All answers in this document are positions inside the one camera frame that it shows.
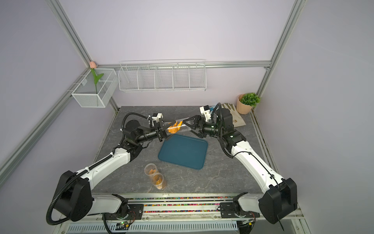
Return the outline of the clear jar with cookies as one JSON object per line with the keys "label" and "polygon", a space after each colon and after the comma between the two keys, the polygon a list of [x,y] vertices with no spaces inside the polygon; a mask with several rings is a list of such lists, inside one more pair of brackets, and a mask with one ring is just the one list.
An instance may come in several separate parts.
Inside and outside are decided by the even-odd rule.
{"label": "clear jar with cookies", "polygon": [[170,128],[168,128],[166,131],[173,134],[182,134],[188,132],[187,126],[185,126],[182,121],[184,119],[176,120],[176,124]]}

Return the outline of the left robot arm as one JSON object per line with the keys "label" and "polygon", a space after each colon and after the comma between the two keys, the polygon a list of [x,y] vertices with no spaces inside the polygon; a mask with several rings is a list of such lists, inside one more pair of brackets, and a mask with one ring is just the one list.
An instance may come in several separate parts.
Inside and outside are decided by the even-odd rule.
{"label": "left robot arm", "polygon": [[115,170],[135,160],[145,149],[144,142],[163,141],[182,124],[182,121],[164,120],[161,113],[152,116],[128,113],[122,121],[121,141],[106,157],[77,172],[66,171],[61,175],[47,209],[47,224],[79,221],[97,214],[126,219],[131,213],[128,199],[118,194],[96,196],[92,190]]}

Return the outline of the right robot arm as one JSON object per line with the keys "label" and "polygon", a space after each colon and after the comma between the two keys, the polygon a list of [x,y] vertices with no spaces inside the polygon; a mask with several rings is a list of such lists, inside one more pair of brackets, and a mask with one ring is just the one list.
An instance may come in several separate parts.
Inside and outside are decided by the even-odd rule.
{"label": "right robot arm", "polygon": [[231,112],[220,103],[213,110],[203,106],[200,112],[200,115],[184,119],[183,124],[199,138],[216,138],[225,155],[237,159],[254,177],[263,193],[259,197],[247,192],[237,195],[233,199],[235,214],[260,213],[269,223],[275,224],[295,211],[298,207],[296,182],[283,178],[266,164],[243,134],[234,128]]}

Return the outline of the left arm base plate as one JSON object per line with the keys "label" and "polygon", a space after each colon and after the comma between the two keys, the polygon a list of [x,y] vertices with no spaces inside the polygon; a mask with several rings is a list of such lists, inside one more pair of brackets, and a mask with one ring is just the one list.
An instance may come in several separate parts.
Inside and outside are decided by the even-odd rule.
{"label": "left arm base plate", "polygon": [[144,204],[129,203],[122,206],[113,214],[105,213],[106,220],[141,220],[144,212]]}

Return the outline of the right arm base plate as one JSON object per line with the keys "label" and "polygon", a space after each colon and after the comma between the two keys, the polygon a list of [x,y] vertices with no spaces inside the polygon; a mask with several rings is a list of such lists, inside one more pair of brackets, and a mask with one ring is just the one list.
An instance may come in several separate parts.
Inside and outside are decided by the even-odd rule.
{"label": "right arm base plate", "polygon": [[221,202],[217,208],[220,212],[221,218],[259,218],[260,214],[257,212],[244,211],[235,202]]}

